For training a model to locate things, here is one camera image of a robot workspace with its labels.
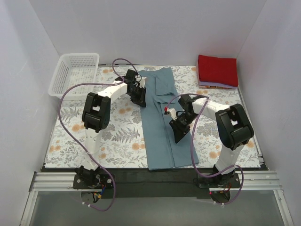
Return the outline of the blue-grey t shirt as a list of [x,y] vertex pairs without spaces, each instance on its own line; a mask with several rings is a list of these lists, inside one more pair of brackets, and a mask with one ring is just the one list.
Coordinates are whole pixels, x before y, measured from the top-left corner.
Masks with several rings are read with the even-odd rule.
[[178,95],[171,68],[156,71],[142,70],[146,78],[146,107],[141,108],[143,138],[149,170],[179,168],[192,165],[190,156],[191,134],[175,143],[171,117],[164,115],[164,108]]

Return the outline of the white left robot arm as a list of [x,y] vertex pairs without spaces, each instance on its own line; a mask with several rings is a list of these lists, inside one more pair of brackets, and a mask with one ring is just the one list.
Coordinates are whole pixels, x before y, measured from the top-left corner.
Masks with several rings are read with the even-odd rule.
[[111,104],[120,96],[127,94],[134,104],[145,107],[145,79],[138,72],[129,69],[125,76],[116,78],[112,86],[87,95],[82,115],[85,127],[84,147],[87,149],[87,156],[75,172],[89,188],[96,188],[100,183],[100,176],[96,173],[100,167],[91,158],[98,153],[102,138],[101,132],[109,125]]

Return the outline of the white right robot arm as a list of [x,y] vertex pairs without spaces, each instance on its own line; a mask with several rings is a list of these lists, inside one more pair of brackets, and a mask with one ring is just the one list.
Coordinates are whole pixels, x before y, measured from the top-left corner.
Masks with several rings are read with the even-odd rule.
[[243,106],[219,104],[207,96],[197,94],[181,94],[177,98],[182,111],[176,111],[168,105],[164,108],[164,114],[172,117],[169,124],[175,142],[179,143],[189,131],[195,131],[190,129],[190,124],[196,123],[201,115],[214,120],[222,142],[221,154],[211,175],[200,172],[198,175],[218,187],[226,186],[234,176],[235,164],[241,150],[254,136],[253,127]]

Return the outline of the folded lilac t shirt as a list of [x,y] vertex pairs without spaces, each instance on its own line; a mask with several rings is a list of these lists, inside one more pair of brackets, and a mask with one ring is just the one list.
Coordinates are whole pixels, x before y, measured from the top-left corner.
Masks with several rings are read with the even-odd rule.
[[238,82],[226,84],[211,81],[198,81],[198,84],[200,88],[205,89],[237,89],[238,87]]

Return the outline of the floral patterned table mat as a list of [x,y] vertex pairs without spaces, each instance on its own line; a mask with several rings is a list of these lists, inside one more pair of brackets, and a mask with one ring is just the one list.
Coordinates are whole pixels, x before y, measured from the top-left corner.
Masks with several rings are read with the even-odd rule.
[[[241,103],[237,89],[201,89],[194,66],[172,66],[178,93],[196,93],[211,100],[233,105]],[[81,120],[84,101],[64,101],[61,119],[56,122],[48,153],[46,168],[76,168],[85,158],[81,145],[85,142],[84,124]],[[218,160],[222,144],[216,123],[201,116],[195,128],[194,145],[198,156],[197,166],[210,168]],[[107,168],[146,168],[147,155],[143,138],[140,107],[129,96],[123,95],[111,106],[108,127],[102,132],[100,149],[95,157]]]

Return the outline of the folded red t shirt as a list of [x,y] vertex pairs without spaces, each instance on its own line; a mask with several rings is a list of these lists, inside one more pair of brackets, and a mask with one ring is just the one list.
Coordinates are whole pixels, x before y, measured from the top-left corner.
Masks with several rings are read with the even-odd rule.
[[238,82],[237,59],[199,55],[198,80],[231,84]]

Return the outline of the white plastic mesh basket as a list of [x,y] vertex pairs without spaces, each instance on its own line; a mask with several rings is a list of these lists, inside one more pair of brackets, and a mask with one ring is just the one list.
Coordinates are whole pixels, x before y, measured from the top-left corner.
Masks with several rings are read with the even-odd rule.
[[97,53],[61,55],[53,73],[48,94],[60,99],[70,87],[82,83],[95,83],[98,64]]

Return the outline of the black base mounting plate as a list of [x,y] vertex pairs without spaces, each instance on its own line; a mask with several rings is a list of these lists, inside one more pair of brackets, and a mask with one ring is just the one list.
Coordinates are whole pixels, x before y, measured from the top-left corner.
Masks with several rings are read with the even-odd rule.
[[216,185],[206,181],[194,169],[109,169],[109,174],[102,169],[96,170],[100,182],[96,187],[89,187],[76,174],[73,189],[96,192],[103,199],[117,198],[160,198],[160,197],[195,197],[197,199],[216,199],[228,202],[239,190],[253,190],[263,186],[265,171],[241,172],[235,170],[229,183]]

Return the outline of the aluminium extrusion rail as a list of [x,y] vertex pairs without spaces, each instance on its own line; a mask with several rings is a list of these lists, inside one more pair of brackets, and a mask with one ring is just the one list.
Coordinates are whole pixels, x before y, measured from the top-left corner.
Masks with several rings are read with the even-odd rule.
[[274,171],[245,171],[230,189],[231,204],[211,200],[218,188],[196,184],[192,169],[149,172],[112,169],[112,190],[92,202],[73,172],[40,172],[33,177],[21,219],[23,226],[291,226],[282,186]]

